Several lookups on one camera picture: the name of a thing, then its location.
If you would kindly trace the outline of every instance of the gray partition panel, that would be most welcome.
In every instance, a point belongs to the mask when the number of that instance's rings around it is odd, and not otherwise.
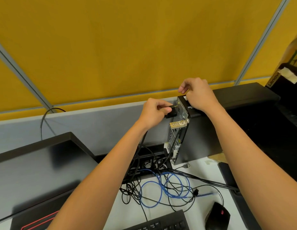
[[[166,98],[173,103],[177,97]],[[126,103],[47,115],[42,137],[50,138],[73,132],[93,154],[108,153],[140,116],[144,102]],[[0,153],[40,140],[42,116],[0,121]],[[145,145],[164,143],[169,137],[169,123],[162,122],[148,131]]]

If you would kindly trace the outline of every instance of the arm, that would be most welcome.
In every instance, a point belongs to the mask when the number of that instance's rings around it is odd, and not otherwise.
[[[104,228],[139,141],[147,130],[157,125],[171,111],[170,105],[164,100],[149,98],[139,120],[77,186],[48,230]]]
[[[297,183],[227,114],[206,80],[188,78],[179,92],[212,121],[239,189],[263,229],[297,229]]]

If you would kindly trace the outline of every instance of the computer tower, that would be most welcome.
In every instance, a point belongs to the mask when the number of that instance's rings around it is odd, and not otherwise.
[[[246,132],[261,122],[280,97],[258,83],[215,89],[214,94],[236,123]],[[171,130],[168,151],[173,146],[174,164],[222,152],[215,128],[207,115],[193,108],[186,96],[178,96],[177,116],[173,121],[189,119],[186,127]]]

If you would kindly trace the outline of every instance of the red trim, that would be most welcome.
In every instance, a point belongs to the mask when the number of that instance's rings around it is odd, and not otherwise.
[[[40,221],[40,220],[43,220],[43,219],[45,219],[46,217],[49,217],[49,216],[51,216],[51,215],[53,215],[53,214],[55,214],[55,213],[57,213],[57,212],[59,212],[59,211],[56,211],[56,212],[54,212],[54,213],[52,213],[52,214],[49,214],[49,215],[47,215],[47,216],[44,216],[43,218],[41,218],[41,219],[39,219],[39,220],[36,220],[36,221],[34,221],[34,222],[30,223],[30,224],[25,225],[24,227],[21,228],[21,230],[23,230],[24,228],[28,227],[29,225],[32,225],[32,224],[34,224],[34,223],[36,223],[36,222],[38,222],[38,221]]]
[[[55,217],[53,217],[53,218],[51,218],[51,219],[49,219],[49,220],[46,220],[46,221],[44,221],[44,222],[42,222],[42,223],[40,223],[40,224],[38,224],[38,225],[36,225],[36,226],[33,226],[32,228],[29,228],[29,229],[27,229],[27,230],[31,230],[31,229],[34,229],[35,227],[38,227],[38,226],[40,226],[41,224],[44,224],[44,223],[46,223],[46,222],[48,222],[48,221],[50,221],[50,220],[52,220],[52,219],[54,219]]]

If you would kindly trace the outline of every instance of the hand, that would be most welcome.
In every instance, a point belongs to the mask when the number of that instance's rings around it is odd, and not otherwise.
[[[208,82],[199,77],[185,79],[178,88],[178,92],[182,94],[187,92],[189,103],[205,113],[220,105]]]
[[[169,107],[171,105],[173,104],[165,100],[149,98],[143,105],[137,122],[144,126],[146,130],[149,130],[160,123],[164,116],[172,111],[172,108]]]

